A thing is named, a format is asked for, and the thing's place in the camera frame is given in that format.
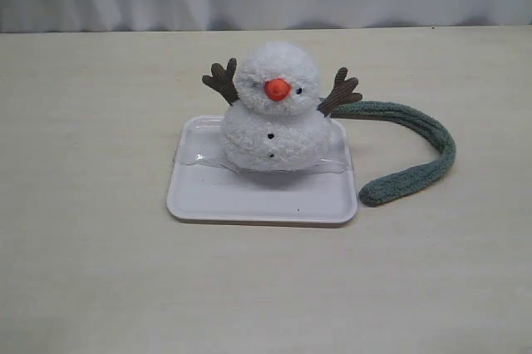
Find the white plush snowman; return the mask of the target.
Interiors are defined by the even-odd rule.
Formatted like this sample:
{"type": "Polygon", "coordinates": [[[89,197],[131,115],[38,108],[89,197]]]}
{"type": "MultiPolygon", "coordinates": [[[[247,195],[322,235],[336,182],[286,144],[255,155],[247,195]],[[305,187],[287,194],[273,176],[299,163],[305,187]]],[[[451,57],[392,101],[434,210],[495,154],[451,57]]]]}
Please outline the white plush snowman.
{"type": "Polygon", "coordinates": [[[220,125],[224,154],[258,172],[305,170],[325,160],[333,110],[362,99],[345,66],[322,98],[317,64],[289,42],[267,42],[242,61],[214,63],[202,82],[229,104],[220,125]]]}

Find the green fleece scarf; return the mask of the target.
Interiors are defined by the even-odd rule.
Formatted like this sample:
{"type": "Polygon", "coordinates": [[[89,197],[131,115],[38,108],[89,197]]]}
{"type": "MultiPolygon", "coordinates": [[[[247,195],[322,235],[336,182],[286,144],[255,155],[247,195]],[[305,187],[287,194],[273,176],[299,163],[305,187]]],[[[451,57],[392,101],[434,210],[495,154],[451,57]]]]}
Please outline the green fleece scarf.
{"type": "Polygon", "coordinates": [[[401,125],[420,135],[439,153],[439,157],[431,162],[365,184],[358,197],[366,206],[377,207],[416,194],[443,178],[455,163],[456,143],[447,128],[435,118],[410,106],[395,102],[360,101],[339,106],[332,112],[332,117],[401,125]]]}

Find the white plastic tray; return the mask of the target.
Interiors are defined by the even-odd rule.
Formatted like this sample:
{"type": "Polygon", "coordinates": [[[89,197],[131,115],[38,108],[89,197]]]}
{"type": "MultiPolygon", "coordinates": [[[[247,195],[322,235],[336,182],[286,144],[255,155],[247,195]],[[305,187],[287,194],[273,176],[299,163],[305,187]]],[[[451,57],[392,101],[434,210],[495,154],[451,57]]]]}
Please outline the white plastic tray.
{"type": "Polygon", "coordinates": [[[333,146],[317,166],[296,172],[234,168],[219,144],[220,116],[198,116],[182,128],[166,197],[185,222],[337,227],[357,212],[347,133],[332,124],[333,146]]]}

